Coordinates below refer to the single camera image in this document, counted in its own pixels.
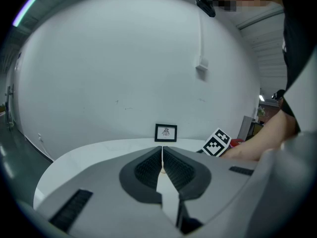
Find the floor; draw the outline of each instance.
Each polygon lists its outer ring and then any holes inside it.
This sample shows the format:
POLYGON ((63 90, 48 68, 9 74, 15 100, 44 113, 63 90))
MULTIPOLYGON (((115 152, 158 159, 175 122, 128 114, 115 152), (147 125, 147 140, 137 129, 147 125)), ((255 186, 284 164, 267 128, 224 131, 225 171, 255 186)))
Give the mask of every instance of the floor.
POLYGON ((0 163, 16 199, 33 207, 36 186, 51 162, 41 155, 16 127, 10 132, 0 117, 0 163))

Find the ceiling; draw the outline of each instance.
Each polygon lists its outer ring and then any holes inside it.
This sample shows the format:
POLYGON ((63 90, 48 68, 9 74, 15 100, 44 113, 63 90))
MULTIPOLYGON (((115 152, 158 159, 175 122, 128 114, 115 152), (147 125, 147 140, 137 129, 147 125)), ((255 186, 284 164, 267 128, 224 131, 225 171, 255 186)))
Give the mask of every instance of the ceiling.
MULTIPOLYGON (((0 50, 0 70, 6 72, 36 24, 65 0, 36 0, 18 27, 12 27, 0 50)), ((284 13, 280 5, 238 8, 224 12, 251 45, 259 61, 261 93, 270 99, 286 86, 286 65, 282 54, 284 13)))

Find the person's arm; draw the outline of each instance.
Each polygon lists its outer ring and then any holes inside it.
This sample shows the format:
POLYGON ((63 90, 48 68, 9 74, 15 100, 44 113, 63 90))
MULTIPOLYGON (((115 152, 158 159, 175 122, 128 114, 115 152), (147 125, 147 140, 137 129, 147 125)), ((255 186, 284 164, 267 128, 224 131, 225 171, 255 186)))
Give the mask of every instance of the person's arm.
POLYGON ((221 157, 259 160, 265 150, 278 148, 283 141, 293 136, 295 125, 295 118, 280 110, 253 138, 228 150, 221 157))

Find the red object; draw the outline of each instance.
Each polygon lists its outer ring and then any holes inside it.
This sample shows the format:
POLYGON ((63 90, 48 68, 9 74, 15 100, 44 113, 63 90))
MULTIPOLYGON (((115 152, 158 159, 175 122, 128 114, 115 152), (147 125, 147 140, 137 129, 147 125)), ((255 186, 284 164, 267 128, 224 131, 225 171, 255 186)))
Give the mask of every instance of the red object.
POLYGON ((235 147, 235 146, 237 146, 237 145, 239 145, 239 144, 241 144, 241 143, 243 143, 244 142, 244 140, 242 140, 242 139, 232 139, 231 141, 230 141, 230 147, 232 148, 232 147, 235 147))

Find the white wall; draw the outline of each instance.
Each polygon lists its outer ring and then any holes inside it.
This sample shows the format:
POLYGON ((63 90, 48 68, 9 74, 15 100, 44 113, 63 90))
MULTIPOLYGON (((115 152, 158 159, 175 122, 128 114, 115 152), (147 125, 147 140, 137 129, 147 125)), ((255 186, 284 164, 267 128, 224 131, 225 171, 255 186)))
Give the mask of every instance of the white wall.
POLYGON ((182 0, 84 0, 29 38, 14 82, 23 133, 56 159, 100 141, 154 137, 155 123, 179 138, 238 135, 253 116, 260 80, 238 30, 204 13, 210 71, 195 70, 201 11, 182 0))

